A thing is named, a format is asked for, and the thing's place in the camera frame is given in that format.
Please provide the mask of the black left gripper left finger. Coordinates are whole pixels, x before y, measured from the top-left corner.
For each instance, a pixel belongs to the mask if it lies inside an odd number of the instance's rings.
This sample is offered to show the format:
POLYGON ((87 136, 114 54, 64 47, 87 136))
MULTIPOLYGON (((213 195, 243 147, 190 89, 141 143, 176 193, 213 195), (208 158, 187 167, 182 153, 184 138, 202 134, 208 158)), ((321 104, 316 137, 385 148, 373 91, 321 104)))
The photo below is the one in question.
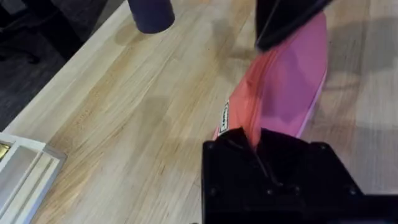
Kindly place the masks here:
POLYGON ((266 200, 278 187, 280 183, 252 149, 243 128, 203 143, 203 223, 269 223, 266 200))

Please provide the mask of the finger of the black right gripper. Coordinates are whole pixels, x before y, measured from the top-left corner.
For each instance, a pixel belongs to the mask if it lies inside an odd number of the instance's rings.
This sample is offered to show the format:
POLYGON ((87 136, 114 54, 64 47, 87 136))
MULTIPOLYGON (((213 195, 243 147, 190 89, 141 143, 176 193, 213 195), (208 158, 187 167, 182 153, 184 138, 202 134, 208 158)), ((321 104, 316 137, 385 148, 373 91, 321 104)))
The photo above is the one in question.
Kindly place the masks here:
POLYGON ((332 0, 257 0, 255 46, 261 52, 282 43, 332 0))

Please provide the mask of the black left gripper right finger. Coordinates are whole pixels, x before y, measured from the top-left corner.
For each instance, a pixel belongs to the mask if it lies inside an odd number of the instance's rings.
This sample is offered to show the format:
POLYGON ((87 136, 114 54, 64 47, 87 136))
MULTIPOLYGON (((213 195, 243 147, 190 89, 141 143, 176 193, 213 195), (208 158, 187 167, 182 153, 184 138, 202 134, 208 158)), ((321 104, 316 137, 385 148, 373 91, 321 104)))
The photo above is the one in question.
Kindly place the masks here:
POLYGON ((292 223, 357 220, 364 194, 332 148, 261 131, 256 150, 275 198, 275 211, 292 223))

